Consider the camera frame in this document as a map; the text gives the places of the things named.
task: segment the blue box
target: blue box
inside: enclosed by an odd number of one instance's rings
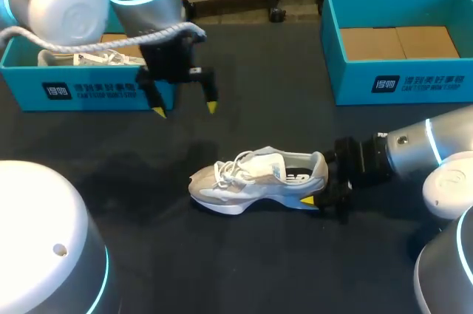
[[[444,26],[460,58],[350,61],[341,29]],[[473,101],[473,0],[325,0],[321,42],[337,105]]]
[[[123,33],[111,12],[107,33]],[[37,66],[39,46],[24,37],[10,40],[0,73],[23,111],[149,110],[135,82],[138,66]],[[156,82],[168,110],[174,86]]]

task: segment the box logo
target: box logo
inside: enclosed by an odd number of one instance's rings
[[[399,75],[379,75],[375,79],[371,93],[394,92],[398,87]]]
[[[72,100],[66,83],[43,83],[43,89],[50,100]]]

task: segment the sneaker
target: sneaker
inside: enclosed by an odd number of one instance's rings
[[[106,66],[145,65],[143,58],[129,57],[114,50],[96,53],[55,54],[42,50],[38,54],[38,66]]]
[[[222,214],[241,214],[264,198],[314,210],[312,196],[327,182],[328,166],[321,153],[287,153],[268,146],[203,168],[191,176],[189,192],[199,204]]]

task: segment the black table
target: black table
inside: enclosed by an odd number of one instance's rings
[[[190,201],[188,176],[263,146],[330,149],[459,105],[335,107],[315,24],[213,26],[210,116],[187,86],[152,113],[24,114],[0,83],[0,158],[54,168],[81,192],[112,252],[123,314],[419,313],[415,257],[438,229],[422,180],[353,194],[348,224],[263,201],[235,217]]]

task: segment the cardboard box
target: cardboard box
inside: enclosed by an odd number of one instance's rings
[[[473,0],[325,0],[338,105],[473,101]]]
[[[459,58],[446,27],[342,28],[349,61]]]
[[[406,58],[395,28],[344,28],[341,37],[349,61]]]
[[[111,11],[107,32],[123,28]],[[105,35],[113,39],[116,35]],[[136,54],[137,47],[122,50]],[[24,37],[10,40],[0,72],[23,111],[142,111],[149,110],[135,82],[138,66],[37,66],[39,46]],[[174,86],[156,82],[168,110],[174,106]]]
[[[460,57],[445,26],[398,27],[396,31],[407,59]]]

